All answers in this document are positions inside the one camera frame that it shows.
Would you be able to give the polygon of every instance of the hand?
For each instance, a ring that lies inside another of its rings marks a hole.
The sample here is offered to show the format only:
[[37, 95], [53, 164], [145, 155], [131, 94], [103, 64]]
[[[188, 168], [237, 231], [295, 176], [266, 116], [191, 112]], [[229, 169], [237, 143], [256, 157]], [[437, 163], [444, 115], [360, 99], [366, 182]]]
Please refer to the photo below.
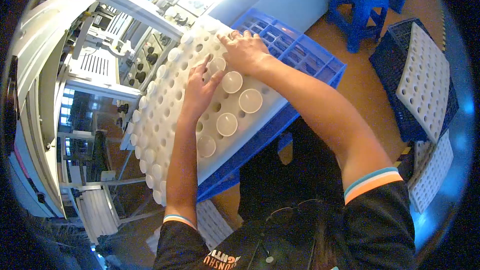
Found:
[[252, 37], [248, 30], [243, 36], [238, 30], [234, 30], [228, 36], [217, 35], [217, 38], [228, 51], [224, 54], [228, 65], [246, 75], [254, 74], [256, 65], [270, 55], [260, 36], [256, 33]]
[[206, 66], [209, 59], [210, 54], [207, 54], [203, 61], [190, 69], [187, 87], [185, 88], [185, 98], [180, 115], [183, 119], [195, 121], [195, 124], [212, 101], [213, 93], [225, 75], [225, 71], [217, 71], [205, 83], [202, 75], [207, 72]]

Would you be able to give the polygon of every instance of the striped sleeve cuff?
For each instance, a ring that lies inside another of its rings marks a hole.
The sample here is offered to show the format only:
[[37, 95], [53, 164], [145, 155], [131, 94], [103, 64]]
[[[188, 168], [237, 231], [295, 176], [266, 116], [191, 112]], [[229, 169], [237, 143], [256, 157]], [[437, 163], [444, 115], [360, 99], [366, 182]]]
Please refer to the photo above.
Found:
[[170, 215], [165, 215], [165, 217], [163, 217], [163, 223], [167, 222], [167, 221], [178, 221], [178, 222], [182, 222], [186, 225], [189, 225], [191, 226], [193, 229], [197, 230], [197, 228], [195, 227], [195, 225], [187, 218], [185, 217], [182, 217], [180, 215], [174, 215], [174, 214], [170, 214]]
[[345, 205], [357, 196], [375, 189], [376, 187], [402, 180], [398, 169], [395, 167], [383, 168], [365, 175], [352, 183], [351, 186], [345, 190], [345, 194], [343, 195]]

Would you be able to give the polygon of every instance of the white tray with holes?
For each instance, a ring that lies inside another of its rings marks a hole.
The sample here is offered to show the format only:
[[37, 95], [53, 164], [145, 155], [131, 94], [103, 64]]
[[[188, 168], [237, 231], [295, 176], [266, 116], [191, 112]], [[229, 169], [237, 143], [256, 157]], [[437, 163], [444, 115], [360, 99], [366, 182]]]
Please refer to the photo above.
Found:
[[449, 83], [450, 64], [435, 42], [413, 22], [396, 95], [433, 143], [438, 141], [444, 123]]
[[453, 151], [448, 135], [447, 130], [432, 149], [424, 143], [418, 150], [418, 156], [423, 156], [423, 160], [418, 164], [415, 161], [418, 168], [407, 183], [410, 201], [418, 213], [423, 213], [430, 205], [452, 165]]
[[[146, 96], [140, 99], [139, 110], [133, 112], [127, 133], [131, 134], [130, 142], [135, 146], [135, 156], [140, 159], [140, 169], [146, 174], [147, 186], [161, 193], [161, 196], [156, 193], [157, 203], [165, 202], [165, 189], [161, 185], [167, 177], [189, 70], [209, 53], [213, 54], [212, 59], [222, 57], [227, 51], [216, 38], [216, 33], [231, 31], [231, 28], [209, 16], [199, 18], [182, 38], [178, 46], [181, 53], [175, 60], [172, 60], [175, 55], [169, 54], [169, 61], [159, 67]], [[232, 70], [227, 65], [225, 71]], [[212, 74], [207, 72], [203, 77], [208, 81]], [[264, 83], [250, 76], [242, 77], [242, 87], [233, 94], [226, 93], [220, 83], [211, 104], [197, 123], [197, 141], [203, 136], [210, 136], [216, 147], [209, 157], [197, 154], [199, 184], [230, 159], [287, 103]], [[239, 96], [246, 89], [261, 93], [262, 105], [254, 113], [245, 113], [239, 107]], [[237, 119], [237, 129], [231, 136], [220, 135], [217, 131], [217, 119], [224, 113], [231, 113]]]

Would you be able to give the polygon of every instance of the forearm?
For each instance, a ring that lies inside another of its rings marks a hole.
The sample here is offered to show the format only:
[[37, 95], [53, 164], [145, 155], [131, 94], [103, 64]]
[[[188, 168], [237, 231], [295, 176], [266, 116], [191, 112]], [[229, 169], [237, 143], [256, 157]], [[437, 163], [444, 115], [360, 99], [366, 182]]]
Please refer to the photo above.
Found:
[[[361, 173], [391, 165], [368, 124], [335, 89], [270, 55], [263, 57], [258, 67], [255, 77], [279, 92], [295, 107], [312, 130], [333, 150], [342, 168], [350, 168], [349, 159], [361, 155], [373, 155], [374, 158], [365, 161], [368, 163], [365, 167], [356, 165]], [[362, 163], [359, 159], [354, 160], [357, 164]], [[344, 187], [353, 183], [357, 176], [344, 175]]]
[[197, 150], [196, 120], [181, 114], [166, 179], [165, 214], [181, 214], [196, 226]]

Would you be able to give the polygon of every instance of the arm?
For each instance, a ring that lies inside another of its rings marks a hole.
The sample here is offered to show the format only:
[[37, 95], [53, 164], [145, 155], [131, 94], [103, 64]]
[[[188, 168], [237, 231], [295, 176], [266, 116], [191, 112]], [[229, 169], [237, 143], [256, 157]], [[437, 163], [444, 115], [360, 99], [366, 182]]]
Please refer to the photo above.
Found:
[[353, 105], [322, 81], [272, 57], [260, 36], [233, 31], [219, 36], [230, 66], [279, 92], [333, 150], [342, 168], [343, 188], [392, 165], [373, 131]]
[[165, 215], [186, 218], [195, 229], [198, 190], [195, 127], [224, 75], [224, 71], [218, 71], [207, 83], [202, 81], [209, 57], [190, 69], [166, 180]]

